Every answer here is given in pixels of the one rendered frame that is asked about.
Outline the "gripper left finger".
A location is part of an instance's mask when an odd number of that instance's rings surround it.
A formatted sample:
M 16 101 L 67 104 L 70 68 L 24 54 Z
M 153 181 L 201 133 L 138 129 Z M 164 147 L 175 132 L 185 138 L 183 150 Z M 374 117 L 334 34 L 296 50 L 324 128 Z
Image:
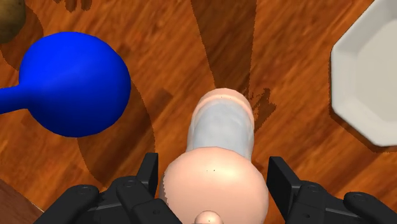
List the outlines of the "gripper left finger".
M 182 224 L 156 199 L 158 154 L 147 153 L 135 176 L 115 179 L 100 192 L 93 185 L 68 188 L 33 224 Z

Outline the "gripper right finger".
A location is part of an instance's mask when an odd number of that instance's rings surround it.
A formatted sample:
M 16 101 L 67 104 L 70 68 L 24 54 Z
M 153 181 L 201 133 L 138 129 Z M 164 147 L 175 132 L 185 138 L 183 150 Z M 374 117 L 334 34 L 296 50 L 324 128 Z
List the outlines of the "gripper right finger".
M 397 224 L 397 213 L 373 195 L 336 198 L 320 184 L 299 179 L 281 157 L 269 158 L 267 187 L 285 224 Z

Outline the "pale pink and grey bottle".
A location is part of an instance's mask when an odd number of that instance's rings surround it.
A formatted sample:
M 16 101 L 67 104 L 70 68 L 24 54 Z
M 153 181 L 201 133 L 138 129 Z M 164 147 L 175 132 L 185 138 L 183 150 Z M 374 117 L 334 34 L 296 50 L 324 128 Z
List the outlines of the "pale pink and grey bottle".
M 182 224 L 263 224 L 268 188 L 253 165 L 253 111 L 229 88 L 206 93 L 192 114 L 186 151 L 166 168 L 159 197 Z

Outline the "blue round-bellied vase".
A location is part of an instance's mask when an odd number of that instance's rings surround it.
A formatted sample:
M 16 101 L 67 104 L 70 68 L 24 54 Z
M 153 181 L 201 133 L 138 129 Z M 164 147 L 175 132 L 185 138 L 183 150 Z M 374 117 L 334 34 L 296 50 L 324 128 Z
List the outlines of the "blue round-bellied vase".
M 81 32 L 37 40 L 22 59 L 18 81 L 0 88 L 0 114 L 28 109 L 43 127 L 66 137 L 112 126 L 131 90 L 123 59 L 103 40 Z

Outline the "white octagonal plate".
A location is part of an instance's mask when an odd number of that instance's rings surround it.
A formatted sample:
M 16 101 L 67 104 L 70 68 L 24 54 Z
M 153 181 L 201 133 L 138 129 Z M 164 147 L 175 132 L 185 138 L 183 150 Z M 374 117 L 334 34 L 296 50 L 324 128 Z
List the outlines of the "white octagonal plate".
M 376 146 L 397 146 L 397 0 L 374 0 L 333 45 L 331 106 Z

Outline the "brown potato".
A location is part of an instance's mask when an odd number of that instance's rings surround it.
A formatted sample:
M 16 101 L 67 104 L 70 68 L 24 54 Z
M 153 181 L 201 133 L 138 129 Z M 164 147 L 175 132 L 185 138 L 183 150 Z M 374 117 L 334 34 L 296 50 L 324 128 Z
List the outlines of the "brown potato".
M 25 24 L 25 0 L 0 0 L 0 44 L 10 42 Z

